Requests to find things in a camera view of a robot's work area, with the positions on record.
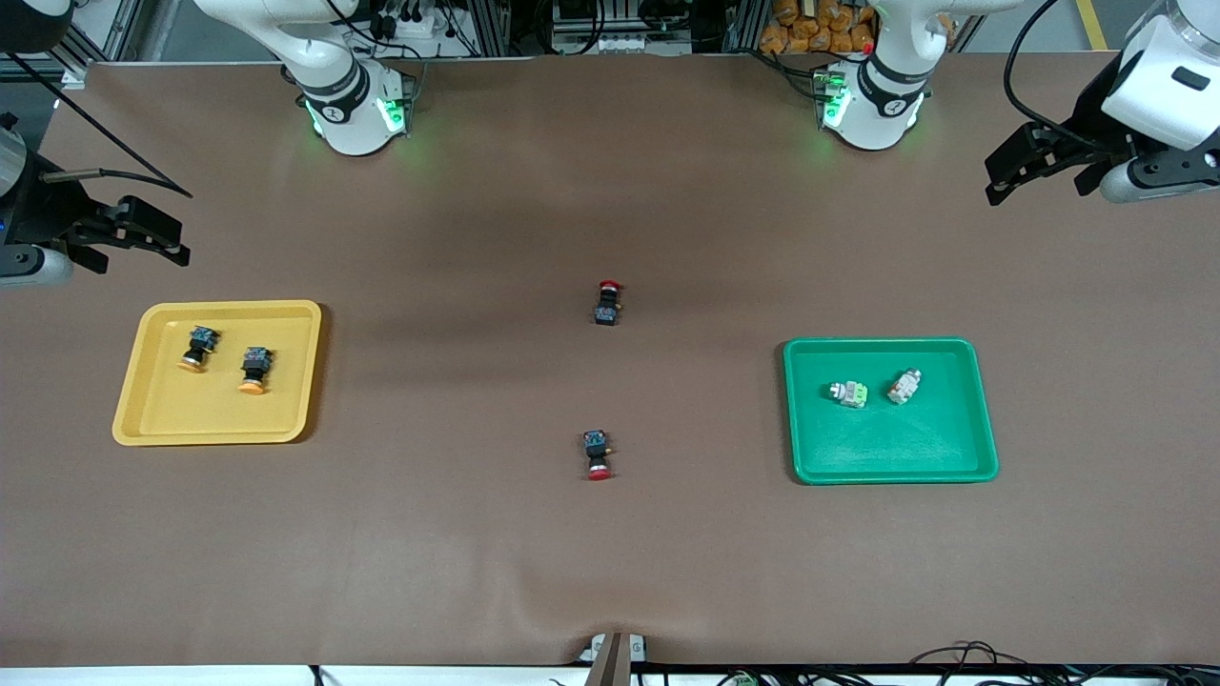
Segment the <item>yellow mushroom pushbutton switch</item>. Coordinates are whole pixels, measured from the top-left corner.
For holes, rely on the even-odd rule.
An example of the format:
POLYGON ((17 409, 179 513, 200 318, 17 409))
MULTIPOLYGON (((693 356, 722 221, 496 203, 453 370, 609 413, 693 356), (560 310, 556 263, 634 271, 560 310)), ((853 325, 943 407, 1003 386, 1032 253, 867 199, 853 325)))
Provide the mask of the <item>yellow mushroom pushbutton switch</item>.
POLYGON ((274 352, 265 347, 250 347, 242 359, 242 383, 238 391, 249 395, 266 392, 267 376, 274 364, 274 352))
POLYGON ((179 356, 177 366, 192 371, 192 374, 204 374, 207 359, 214 354, 220 339, 221 333, 217 330, 209 330, 204 326, 194 327, 189 334, 188 349, 179 356))

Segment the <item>yellow plastic tray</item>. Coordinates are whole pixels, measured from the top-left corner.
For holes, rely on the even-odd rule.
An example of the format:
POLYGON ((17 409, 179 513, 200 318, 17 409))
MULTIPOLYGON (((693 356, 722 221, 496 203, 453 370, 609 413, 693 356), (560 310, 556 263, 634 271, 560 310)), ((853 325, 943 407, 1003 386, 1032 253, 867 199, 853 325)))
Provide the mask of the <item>yellow plastic tray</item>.
POLYGON ((323 312, 314 300, 184 301, 149 308, 135 327, 111 435, 128 447, 279 444, 304 435, 323 312), (177 366, 196 326, 221 339, 204 374, 177 366), (240 393, 250 347, 274 352, 261 395, 240 393))

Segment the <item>pile of orange packages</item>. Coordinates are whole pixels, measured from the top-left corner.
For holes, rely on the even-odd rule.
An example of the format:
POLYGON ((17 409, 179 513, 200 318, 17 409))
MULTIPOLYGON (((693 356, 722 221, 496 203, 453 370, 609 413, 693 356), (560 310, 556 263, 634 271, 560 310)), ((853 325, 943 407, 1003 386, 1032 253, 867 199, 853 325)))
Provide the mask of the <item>pile of orange packages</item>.
POLYGON ((848 0, 769 0, 761 52, 874 52, 881 18, 867 2, 848 0))

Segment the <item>green plastic tray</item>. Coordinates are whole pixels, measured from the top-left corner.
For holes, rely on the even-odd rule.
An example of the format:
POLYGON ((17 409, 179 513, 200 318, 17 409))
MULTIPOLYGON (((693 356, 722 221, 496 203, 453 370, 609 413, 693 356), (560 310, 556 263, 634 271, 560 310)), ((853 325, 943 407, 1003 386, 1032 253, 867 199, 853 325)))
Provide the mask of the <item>green plastic tray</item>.
POLYGON ((974 345, 960 337, 803 337, 782 347, 791 464, 805 485, 967 485, 996 478, 1000 460, 974 345), (903 405, 894 378, 921 371, 903 405), (827 386, 867 386, 863 409, 827 386))

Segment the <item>white power strip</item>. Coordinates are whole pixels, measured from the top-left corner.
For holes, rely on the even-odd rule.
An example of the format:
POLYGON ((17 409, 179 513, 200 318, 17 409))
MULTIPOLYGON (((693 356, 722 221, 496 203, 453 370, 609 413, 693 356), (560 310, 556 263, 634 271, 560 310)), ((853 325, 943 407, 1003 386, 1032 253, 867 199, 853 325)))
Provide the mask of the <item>white power strip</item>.
POLYGON ((415 2, 396 9, 384 6, 372 22, 371 34, 404 52, 436 56, 443 48, 445 27, 436 5, 415 2))

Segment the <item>brown table mat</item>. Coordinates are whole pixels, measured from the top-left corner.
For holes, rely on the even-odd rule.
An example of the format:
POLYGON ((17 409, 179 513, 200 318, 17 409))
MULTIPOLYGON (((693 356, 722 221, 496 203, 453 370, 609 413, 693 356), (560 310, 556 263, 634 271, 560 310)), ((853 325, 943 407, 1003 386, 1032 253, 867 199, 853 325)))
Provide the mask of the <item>brown table mat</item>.
POLYGON ((193 259, 0 291, 0 665, 543 664, 615 630, 1220 664, 1220 192, 989 208, 1000 68, 946 59, 856 153, 745 56, 434 63, 414 135, 349 159, 274 66, 94 67, 74 100, 192 198, 92 192, 193 259), (113 439, 149 308, 296 299, 300 438, 113 439), (978 353, 997 478, 799 483, 781 345, 916 334, 978 353))

